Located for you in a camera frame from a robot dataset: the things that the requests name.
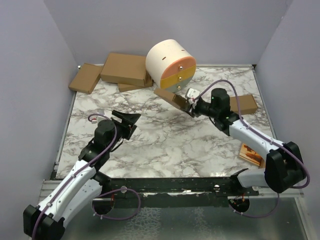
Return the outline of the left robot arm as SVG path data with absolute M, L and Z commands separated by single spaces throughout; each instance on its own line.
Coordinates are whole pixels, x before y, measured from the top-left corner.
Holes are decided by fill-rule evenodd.
M 23 211 L 23 232 L 33 240 L 60 240 L 77 215 L 96 197 L 106 197 L 111 186 L 107 177 L 99 174 L 120 140 L 129 140 L 136 130 L 139 113 L 113 110 L 113 118 L 93 113 L 91 122 L 101 117 L 93 138 L 81 150 L 78 160 L 60 184 L 37 206 L 28 205 Z

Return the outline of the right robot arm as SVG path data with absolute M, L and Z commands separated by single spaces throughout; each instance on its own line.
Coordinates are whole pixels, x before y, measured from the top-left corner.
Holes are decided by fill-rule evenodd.
M 229 184 L 234 195 L 240 196 L 250 187 L 266 187 L 282 193 L 307 177 L 299 147 L 294 142 L 273 139 L 250 126 L 231 110 L 230 96 L 225 89 L 213 89 L 210 102 L 204 101 L 193 88 L 187 90 L 185 97 L 188 114 L 208 117 L 218 130 L 246 144 L 264 160 L 264 169 L 245 169 L 234 174 L 236 179 Z

